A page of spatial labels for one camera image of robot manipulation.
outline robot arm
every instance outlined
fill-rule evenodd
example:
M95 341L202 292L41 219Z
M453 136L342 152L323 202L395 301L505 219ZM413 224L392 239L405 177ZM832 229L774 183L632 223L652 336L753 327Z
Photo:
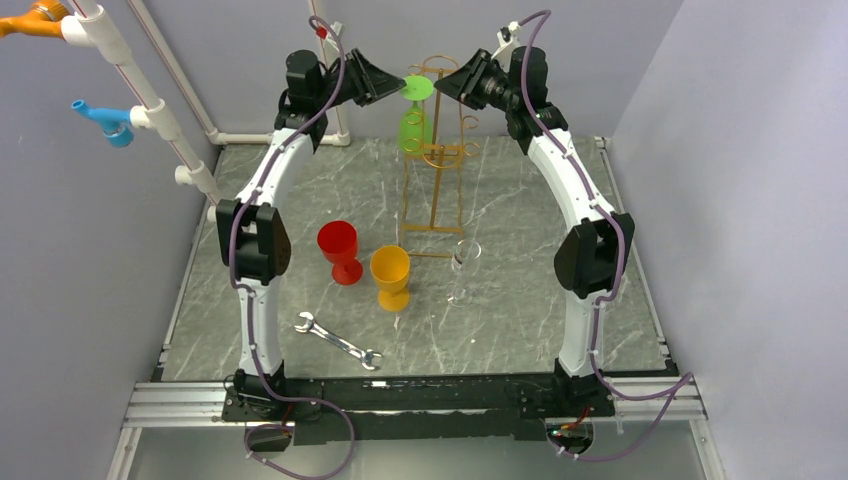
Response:
M294 186L301 167L320 144L327 128L322 114L297 137L307 122L324 109L340 81L340 60L322 69L309 50L299 50L286 59L286 82L278 104L271 145L256 173L233 200L222 200L216 207L221 258L230 266L235 258L235 277L248 288L239 289L242 318L242 354L234 386L242 397L254 401L270 400L258 376L266 375L268 384L280 391L283 360L277 329L277 295L280 276L291 258L289 242L280 211L286 194ZM330 106L353 100L370 105L406 85L403 79L383 72L354 49L345 56L345 75L338 95ZM235 226L238 212L243 216ZM231 234L235 228L235 245ZM255 346L250 345L248 329L253 327ZM259 355L261 371L253 362L252 348Z
M560 143L567 146L568 151L561 152L530 117L522 96L520 77L526 47L516 46L518 39L514 35L509 41L511 46L501 42L501 49L496 55L478 50L468 63L437 81L435 87L475 110L492 105L503 111L510 136L548 182L565 217L566 228L565 239L554 257L557 279L567 290L565 338L558 367L570 379L591 381L594 380L589 360L593 303L613 286L619 247L615 231L595 207L600 206L609 212L621 226L625 250L630 249L635 225L630 215L615 213L615 208L601 196L586 172L574 150L568 123L559 109L547 101L548 65L545 52L536 47L528 57L528 98L538 118ZM511 49L508 68L502 58L507 49ZM581 173L594 193L593 200L588 198ZM602 325L603 312L598 322L599 331ZM600 343L596 345L596 351L598 364L603 364Z

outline blue pipe fitting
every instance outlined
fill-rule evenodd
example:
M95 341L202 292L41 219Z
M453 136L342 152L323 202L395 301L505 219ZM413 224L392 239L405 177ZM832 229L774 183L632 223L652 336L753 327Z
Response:
M114 108L91 108L85 100L77 100L71 104L71 108L83 117L97 122L103 130L103 136L113 147L126 147L133 141L130 125L130 111L116 110Z

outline wrench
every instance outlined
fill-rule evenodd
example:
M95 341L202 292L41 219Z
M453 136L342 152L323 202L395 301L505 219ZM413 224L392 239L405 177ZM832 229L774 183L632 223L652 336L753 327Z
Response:
M315 317L312 316L309 312L300 312L300 318L304 319L306 323L303 325L295 325L294 329L299 333L314 333L324 340L332 343L333 345L341 348L345 352L353 355L358 358L359 361L362 362L362 366L365 367L366 370L379 370L379 365L374 365L375 358L383 358L383 354L380 352L375 352L370 348L368 350L362 350L356 345L348 342L347 340L340 338L338 335L333 332L327 331L321 325L318 325L318 322L315 321Z

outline gold cup rack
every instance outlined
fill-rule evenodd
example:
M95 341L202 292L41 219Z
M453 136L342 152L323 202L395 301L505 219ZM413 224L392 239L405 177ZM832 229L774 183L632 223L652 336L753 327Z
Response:
M433 67L430 62L435 60L447 60L453 64L452 68ZM414 64L409 67L410 75L432 75L435 80L441 80L445 75L449 75L460 68L459 63L446 55L433 55L427 57L421 64ZM400 229L398 232L398 243L403 246L404 232L433 232L447 233L459 235L460 240L463 238L462 230L462 160L466 157L476 157L480 154L480 144L476 142L465 141L465 130L471 130L477 127L477 117L474 115L465 115L462 110L462 104L458 103L459 112L459 144L446 145L438 143L439 140L439 116L441 114L442 93L436 91L433 113L433 133L429 143L422 144L421 139L427 136L427 126L425 116L427 112L427 101L421 102L421 111L423 114L414 111L409 113L406 122L409 125L421 125L421 135L418 138L408 138L403 142L403 206L402 216L400 220ZM411 162L423 161L429 167L435 169L435 181L433 184L433 199L430 207L430 221L426 225L407 222L407 211L409 208L409 170ZM436 225L436 213L438 211L439 192L442 186L442 175L448 170L456 170L456 190L457 190L457 223L456 226ZM409 255L418 257L436 257L450 258L450 253L432 253L410 251Z

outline cup base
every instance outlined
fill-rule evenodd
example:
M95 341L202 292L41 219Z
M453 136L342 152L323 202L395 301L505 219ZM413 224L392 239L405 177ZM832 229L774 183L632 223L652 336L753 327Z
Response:
M353 285L362 278L362 264L353 260L344 265L333 265L333 280L339 285Z
M383 310L399 312L409 305L409 289L404 288L398 293L389 293L380 290L377 293L377 303L383 307Z
M458 289L453 285L448 285L447 298L448 304L450 304L450 306L462 308L471 305L472 301L474 300L474 295L471 293L471 289L469 289L468 287Z

